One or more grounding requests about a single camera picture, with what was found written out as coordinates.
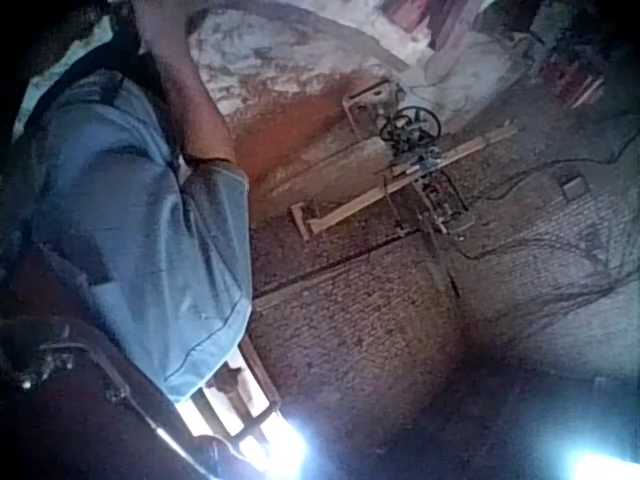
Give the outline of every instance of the wooden plank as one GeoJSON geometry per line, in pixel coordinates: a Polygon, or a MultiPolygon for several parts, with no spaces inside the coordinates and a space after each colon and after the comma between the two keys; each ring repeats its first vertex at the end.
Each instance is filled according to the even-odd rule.
{"type": "Polygon", "coordinates": [[[237,449],[237,443],[231,437],[231,434],[222,423],[222,420],[220,420],[220,417],[218,417],[216,411],[213,409],[213,405],[211,405],[211,402],[204,393],[204,390],[199,389],[194,393],[191,397],[191,401],[198,409],[198,412],[200,412],[200,415],[202,415],[202,418],[204,418],[204,421],[207,422],[207,425],[213,434],[231,445],[232,448],[237,449]]]}
{"type": "MultiPolygon", "coordinates": [[[[473,140],[463,143],[462,145],[446,152],[443,156],[442,161],[438,165],[438,168],[443,168],[447,165],[450,165],[456,160],[460,160],[461,158],[482,150],[483,148],[486,148],[493,143],[509,138],[515,135],[517,132],[518,129],[515,126],[505,125],[504,127],[497,128],[486,135],[476,137],[473,140]]],[[[413,167],[412,169],[407,171],[407,175],[388,184],[386,189],[384,187],[372,188],[368,192],[365,192],[359,197],[351,200],[350,202],[336,208],[331,213],[328,213],[322,218],[313,218],[307,220],[307,223],[311,228],[311,232],[316,235],[326,230],[327,228],[345,220],[346,218],[349,218],[351,215],[359,212],[363,208],[366,208],[369,205],[377,202],[378,200],[385,198],[386,195],[406,187],[414,180],[416,180],[420,175],[423,175],[423,172],[420,172],[418,170],[419,167],[413,167]]]]}
{"type": "Polygon", "coordinates": [[[304,223],[304,214],[302,213],[302,208],[304,207],[304,203],[296,203],[291,205],[291,214],[293,215],[293,220],[296,222],[296,227],[298,227],[298,231],[302,236],[302,240],[305,242],[309,240],[310,235],[307,230],[307,226],[304,223]]]}
{"type": "Polygon", "coordinates": [[[249,337],[245,335],[242,337],[240,341],[240,345],[238,345],[238,349],[244,358],[244,361],[249,367],[249,371],[252,373],[253,378],[256,379],[256,383],[264,393],[264,396],[267,397],[267,400],[270,404],[273,404],[277,408],[280,408],[281,398],[278,390],[273,385],[271,378],[267,374],[267,371],[262,365],[260,358],[258,357],[258,353],[255,348],[253,348],[253,344],[249,337]]]}

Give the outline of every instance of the brick wall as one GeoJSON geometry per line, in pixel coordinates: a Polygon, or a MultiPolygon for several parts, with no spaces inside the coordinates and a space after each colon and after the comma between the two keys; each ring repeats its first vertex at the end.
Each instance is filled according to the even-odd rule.
{"type": "MultiPolygon", "coordinates": [[[[252,232],[255,296],[397,233],[384,202],[303,243],[288,217],[252,232]]],[[[250,337],[307,439],[345,459],[411,422],[460,355],[448,297],[410,235],[255,312],[250,337]]]]}
{"type": "MultiPolygon", "coordinates": [[[[510,92],[487,112],[523,133],[454,165],[471,201],[492,184],[558,158],[606,159],[634,134],[634,118],[570,111],[544,90],[510,92]]],[[[604,104],[601,109],[612,109],[604,104]]],[[[614,166],[573,163],[530,176],[500,201],[476,200],[476,224],[449,249],[465,332],[479,348],[544,370],[635,377],[640,362],[638,143],[614,166]],[[568,202],[563,178],[582,174],[589,193],[568,202]]]]}

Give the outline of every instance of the black cable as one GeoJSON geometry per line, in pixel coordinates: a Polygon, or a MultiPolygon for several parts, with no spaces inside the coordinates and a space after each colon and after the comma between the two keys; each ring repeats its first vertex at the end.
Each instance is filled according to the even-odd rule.
{"type": "MultiPolygon", "coordinates": [[[[533,314],[537,316],[536,323],[534,324],[534,329],[524,335],[520,333],[512,336],[510,339],[503,342],[500,345],[500,347],[501,348],[509,347],[510,345],[516,342],[527,340],[545,330],[548,330],[549,328],[560,323],[563,320],[562,317],[564,315],[568,315],[569,313],[572,313],[576,310],[579,310],[588,305],[596,303],[602,300],[603,298],[608,297],[609,295],[616,292],[620,288],[623,288],[629,285],[630,283],[638,280],[639,273],[640,273],[640,268],[636,268],[635,270],[632,270],[631,272],[628,272],[625,275],[621,276],[616,281],[612,282],[610,285],[607,285],[595,290],[590,290],[585,292],[575,292],[571,294],[573,298],[568,300],[561,299],[563,294],[554,294],[551,297],[537,299],[535,304],[542,303],[544,305],[553,305],[554,302],[555,304],[560,304],[560,303],[566,303],[567,301],[571,301],[571,300],[575,300],[575,303],[562,307],[556,311],[543,313],[542,317],[539,316],[539,313],[540,313],[539,310],[537,309],[533,310],[530,313],[530,315],[533,314]]],[[[527,316],[526,314],[525,315],[520,314],[518,315],[518,318],[522,319],[522,318],[526,318],[526,316],[527,316]]]]}
{"type": "Polygon", "coordinates": [[[538,173],[538,172],[542,172],[542,171],[547,170],[547,169],[552,168],[552,167],[557,167],[558,165],[567,165],[567,164],[575,164],[575,163],[591,163],[591,164],[594,164],[594,165],[603,165],[603,166],[613,165],[613,164],[617,163],[622,158],[622,156],[627,151],[627,149],[639,137],[640,137],[640,130],[636,131],[629,139],[627,139],[627,141],[622,145],[622,148],[620,148],[620,150],[618,150],[618,152],[616,154],[614,154],[613,156],[611,156],[610,158],[608,158],[606,160],[596,160],[596,159],[593,159],[593,158],[555,159],[555,160],[551,160],[551,161],[548,161],[548,162],[544,162],[544,163],[535,165],[535,166],[533,166],[531,168],[522,170],[520,172],[514,173],[512,175],[509,175],[504,180],[501,180],[500,182],[493,183],[493,184],[483,188],[482,190],[480,190],[479,193],[477,193],[476,195],[473,195],[469,199],[469,203],[471,205],[473,205],[473,204],[475,204],[476,202],[478,202],[480,200],[489,200],[489,201],[504,200],[519,185],[521,185],[525,180],[527,180],[529,177],[531,177],[531,175],[533,175],[535,173],[538,173]],[[502,193],[500,193],[498,195],[495,195],[495,196],[489,196],[488,195],[490,192],[498,190],[500,188],[503,188],[506,185],[508,185],[508,187],[504,192],[502,192],[502,193]]]}
{"type": "Polygon", "coordinates": [[[506,255],[512,252],[526,250],[531,247],[537,247],[540,249],[560,250],[567,253],[573,253],[584,258],[586,261],[593,264],[598,269],[607,268],[606,264],[600,258],[580,248],[578,245],[568,241],[557,240],[549,237],[520,238],[511,240],[495,247],[483,250],[475,255],[466,253],[455,243],[454,240],[450,240],[449,245],[455,250],[456,253],[469,261],[480,261],[494,255],[506,255]]]}

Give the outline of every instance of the person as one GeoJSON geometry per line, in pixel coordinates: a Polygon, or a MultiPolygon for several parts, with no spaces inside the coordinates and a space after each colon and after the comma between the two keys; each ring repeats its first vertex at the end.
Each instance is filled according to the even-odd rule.
{"type": "Polygon", "coordinates": [[[24,478],[200,478],[214,450],[222,478],[262,478],[192,438],[171,405],[247,328],[249,183],[191,58],[183,2],[132,5],[162,89],[93,52],[106,67],[74,65],[4,159],[2,432],[24,478]],[[45,355],[52,345],[64,353],[45,355]],[[73,370],[58,374],[61,362],[73,370]],[[126,385],[114,401],[105,374],[126,385]],[[134,408],[114,405],[124,399],[134,408]],[[183,455],[197,468],[154,456],[158,431],[199,452],[183,455]]]}
{"type": "Polygon", "coordinates": [[[247,328],[249,184],[191,58],[182,2],[135,0],[133,10],[169,116],[129,78],[101,69],[30,125],[20,169],[32,208],[3,205],[21,212],[27,231],[12,248],[10,283],[40,311],[91,319],[180,402],[247,328]],[[183,182],[178,152],[190,168],[183,182]],[[65,305],[60,294],[45,304],[44,276],[64,288],[65,305]]]}

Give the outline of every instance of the metal machine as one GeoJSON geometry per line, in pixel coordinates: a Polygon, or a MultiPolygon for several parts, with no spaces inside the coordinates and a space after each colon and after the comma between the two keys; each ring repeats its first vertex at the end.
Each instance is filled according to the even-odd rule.
{"type": "MultiPolygon", "coordinates": [[[[438,116],[421,106],[400,107],[404,90],[388,80],[379,82],[343,101],[345,112],[358,138],[377,135],[391,148],[393,159],[387,174],[391,177],[421,172],[413,182],[434,228],[446,235],[461,237],[474,223],[451,177],[441,170],[443,155],[438,148],[442,124],[438,116]]],[[[394,212],[396,228],[403,232],[400,215],[389,195],[387,201],[394,212]]]]}

